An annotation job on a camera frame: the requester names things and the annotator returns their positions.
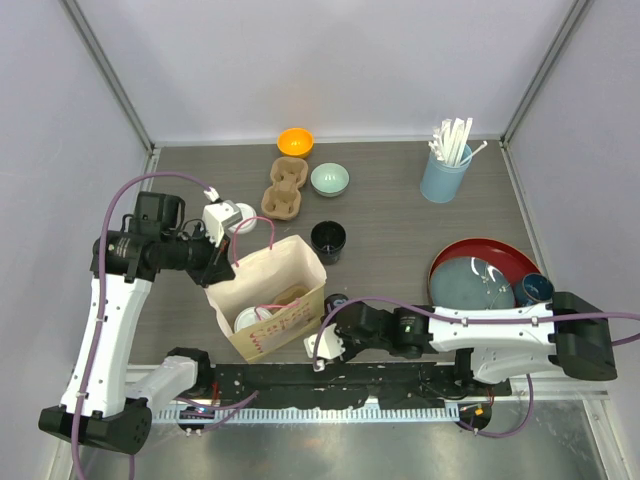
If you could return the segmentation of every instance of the white wall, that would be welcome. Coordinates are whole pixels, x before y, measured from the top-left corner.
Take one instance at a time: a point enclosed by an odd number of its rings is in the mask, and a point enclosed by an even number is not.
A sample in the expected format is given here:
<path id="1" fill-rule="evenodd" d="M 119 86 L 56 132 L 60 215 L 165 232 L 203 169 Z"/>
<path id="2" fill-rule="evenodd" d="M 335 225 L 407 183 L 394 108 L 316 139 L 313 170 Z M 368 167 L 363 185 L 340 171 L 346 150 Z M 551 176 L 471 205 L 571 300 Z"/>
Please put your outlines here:
<path id="1" fill-rule="evenodd" d="M 501 134 L 571 0 L 80 0 L 157 141 Z"/>
<path id="2" fill-rule="evenodd" d="M 594 2 L 512 144 L 557 286 L 602 310 L 640 312 L 639 24 L 637 0 Z M 615 354 L 610 393 L 640 462 L 640 344 Z"/>
<path id="3" fill-rule="evenodd" d="M 40 409 L 69 380 L 91 247 L 144 153 L 58 2 L 4 0 L 0 18 L 0 465 L 42 480 L 56 440 Z"/>

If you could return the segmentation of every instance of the beige paper bag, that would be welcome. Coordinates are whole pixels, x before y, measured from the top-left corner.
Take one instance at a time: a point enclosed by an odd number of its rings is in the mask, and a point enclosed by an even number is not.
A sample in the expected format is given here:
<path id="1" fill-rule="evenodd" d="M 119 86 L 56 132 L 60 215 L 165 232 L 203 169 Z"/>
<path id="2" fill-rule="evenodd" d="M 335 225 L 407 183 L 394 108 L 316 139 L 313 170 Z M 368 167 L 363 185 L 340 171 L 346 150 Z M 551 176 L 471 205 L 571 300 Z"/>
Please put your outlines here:
<path id="1" fill-rule="evenodd" d="M 307 332 L 317 330 L 324 313 L 324 285 L 327 273 L 316 254 L 294 235 L 239 260 L 233 267 L 236 278 L 216 283 L 205 292 L 215 309 L 222 333 L 248 362 L 276 350 Z M 233 323 L 247 307 L 269 304 L 294 285 L 309 289 L 294 307 L 283 308 L 237 333 Z"/>

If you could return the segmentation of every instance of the wood grain surface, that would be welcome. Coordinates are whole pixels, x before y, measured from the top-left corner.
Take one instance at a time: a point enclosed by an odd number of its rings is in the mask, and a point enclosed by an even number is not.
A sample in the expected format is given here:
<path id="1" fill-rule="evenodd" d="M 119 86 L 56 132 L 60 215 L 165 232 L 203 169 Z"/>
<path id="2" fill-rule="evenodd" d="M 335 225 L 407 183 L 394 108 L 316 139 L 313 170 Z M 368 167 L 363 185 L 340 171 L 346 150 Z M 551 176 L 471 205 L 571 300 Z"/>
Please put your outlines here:
<path id="1" fill-rule="evenodd" d="M 478 143 L 470 142 L 472 148 Z M 259 212 L 262 195 L 271 184 L 271 165 L 279 156 L 275 145 L 165 148 L 158 170 L 195 175 L 223 198 L 248 203 Z M 276 239 L 300 235 L 308 241 L 316 223 L 339 222 L 347 231 L 347 243 L 340 261 L 326 267 L 325 295 L 384 295 L 414 304 L 427 303 L 426 275 L 435 256 L 462 238 L 494 238 L 533 258 L 497 142 L 490 142 L 474 158 L 456 198 L 444 205 L 431 203 L 420 193 L 427 157 L 425 142 L 316 145 L 308 158 L 310 172 L 321 163 L 340 163 L 351 176 L 349 187 L 337 198 L 324 198 L 307 180 L 300 214 L 289 222 L 276 221 Z M 201 217 L 205 198 L 196 185 L 160 178 L 154 180 L 153 190 L 181 196 L 187 202 L 187 218 Z M 267 245 L 269 227 L 259 222 L 252 233 L 238 238 L 242 257 Z M 202 289 L 185 273 L 167 271 L 156 277 L 144 306 L 130 363 L 159 364 L 176 346 L 207 350 L 214 362 L 243 361 L 220 332 Z M 390 359 L 373 351 L 358 357 Z M 298 339 L 262 361 L 309 360 Z"/>

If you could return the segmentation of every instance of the red tray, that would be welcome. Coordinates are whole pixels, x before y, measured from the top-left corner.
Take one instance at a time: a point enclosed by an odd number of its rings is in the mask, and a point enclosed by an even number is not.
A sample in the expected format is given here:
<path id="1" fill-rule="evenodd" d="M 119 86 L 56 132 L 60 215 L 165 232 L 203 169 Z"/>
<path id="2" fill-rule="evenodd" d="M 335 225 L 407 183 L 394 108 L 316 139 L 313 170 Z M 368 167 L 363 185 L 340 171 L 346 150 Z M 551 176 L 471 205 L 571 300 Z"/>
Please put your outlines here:
<path id="1" fill-rule="evenodd" d="M 477 257 L 496 267 L 513 285 L 527 273 L 540 273 L 529 257 L 517 248 L 490 238 L 465 238 L 442 250 L 431 264 L 427 285 L 433 271 L 447 260 L 458 257 Z"/>

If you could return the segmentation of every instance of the mint green bowl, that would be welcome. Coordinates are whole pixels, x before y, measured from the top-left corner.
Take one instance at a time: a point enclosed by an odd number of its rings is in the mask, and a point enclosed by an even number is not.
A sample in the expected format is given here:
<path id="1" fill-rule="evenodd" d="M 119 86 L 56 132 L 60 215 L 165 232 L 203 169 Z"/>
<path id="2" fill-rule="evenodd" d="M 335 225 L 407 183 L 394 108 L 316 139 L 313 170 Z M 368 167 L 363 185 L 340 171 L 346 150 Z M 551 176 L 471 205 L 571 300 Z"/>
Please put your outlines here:
<path id="1" fill-rule="evenodd" d="M 349 172 L 337 163 L 323 163 L 311 173 L 311 185 L 323 197 L 337 197 L 349 185 Z"/>

